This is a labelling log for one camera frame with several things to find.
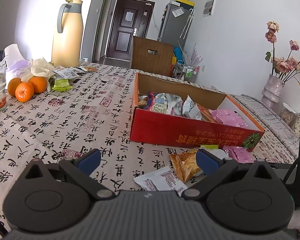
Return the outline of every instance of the pink snack package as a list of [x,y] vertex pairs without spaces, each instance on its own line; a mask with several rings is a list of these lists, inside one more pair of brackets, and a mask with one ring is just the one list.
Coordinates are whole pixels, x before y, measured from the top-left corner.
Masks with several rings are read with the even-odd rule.
[[222,124],[236,126],[241,128],[249,128],[242,117],[236,112],[229,109],[217,109],[211,111],[213,119]]
[[230,146],[224,146],[223,150],[226,152],[226,154],[235,159],[239,163],[253,163],[253,157],[252,155],[247,152],[246,148],[243,147],[230,147]]

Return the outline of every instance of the orange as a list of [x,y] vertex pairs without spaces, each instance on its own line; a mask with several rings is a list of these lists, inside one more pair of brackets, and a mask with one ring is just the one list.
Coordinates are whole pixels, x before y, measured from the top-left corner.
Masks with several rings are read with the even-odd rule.
[[32,77],[30,78],[29,82],[33,85],[34,92],[36,94],[45,92],[47,88],[47,80],[44,77]]
[[13,78],[10,80],[8,84],[8,93],[15,97],[16,96],[16,88],[18,85],[21,84],[21,79],[20,78]]
[[16,89],[16,98],[20,102],[28,101],[34,94],[34,88],[30,82],[22,82]]

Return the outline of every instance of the blue gripper pad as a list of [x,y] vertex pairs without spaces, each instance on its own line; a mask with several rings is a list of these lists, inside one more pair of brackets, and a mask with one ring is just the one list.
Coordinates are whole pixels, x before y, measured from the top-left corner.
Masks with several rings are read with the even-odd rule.
[[206,175],[210,175],[223,165],[223,161],[205,149],[199,149],[196,154],[196,161],[199,168]]
[[89,176],[96,168],[98,168],[100,162],[101,152],[98,149],[93,149],[86,153],[83,157],[75,160],[74,165]]

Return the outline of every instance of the floor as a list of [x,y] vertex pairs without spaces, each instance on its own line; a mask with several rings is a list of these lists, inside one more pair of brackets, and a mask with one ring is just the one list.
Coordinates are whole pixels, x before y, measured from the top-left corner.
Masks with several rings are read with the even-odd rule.
[[107,57],[101,57],[99,61],[93,61],[92,63],[98,63],[98,64],[109,65],[109,66],[117,66],[117,67],[128,68],[128,69],[131,68],[130,61],[123,61],[123,60],[107,58]]

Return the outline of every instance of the paper notice on door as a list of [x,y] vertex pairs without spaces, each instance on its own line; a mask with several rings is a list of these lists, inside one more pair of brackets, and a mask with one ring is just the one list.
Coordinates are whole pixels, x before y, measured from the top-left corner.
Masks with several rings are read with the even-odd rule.
[[126,14],[126,21],[131,22],[132,21],[132,17],[133,17],[133,13],[132,12],[127,12],[127,14]]
[[177,9],[175,11],[172,11],[172,13],[173,13],[174,17],[178,17],[178,16],[184,14],[182,8],[179,8],[179,9]]

